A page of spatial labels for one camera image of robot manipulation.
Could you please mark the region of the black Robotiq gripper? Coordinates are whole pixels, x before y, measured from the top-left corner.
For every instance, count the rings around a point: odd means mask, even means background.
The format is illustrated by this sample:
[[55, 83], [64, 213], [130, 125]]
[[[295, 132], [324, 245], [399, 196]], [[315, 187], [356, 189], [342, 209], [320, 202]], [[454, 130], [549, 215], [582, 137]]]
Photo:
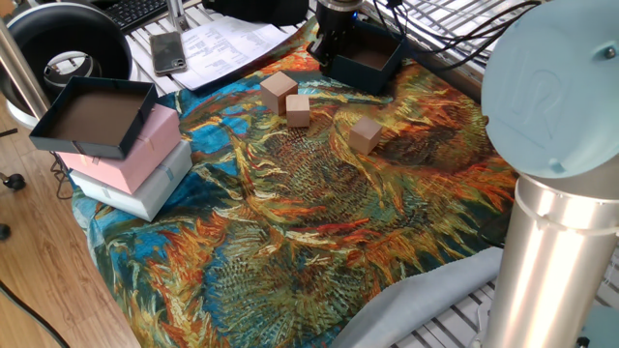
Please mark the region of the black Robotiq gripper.
[[353, 27], [358, 4], [317, 4], [316, 19], [319, 24], [316, 40], [309, 43], [308, 54], [321, 66], [328, 66], [328, 75], [344, 75], [348, 72], [345, 47], [340, 47], [342, 38]]

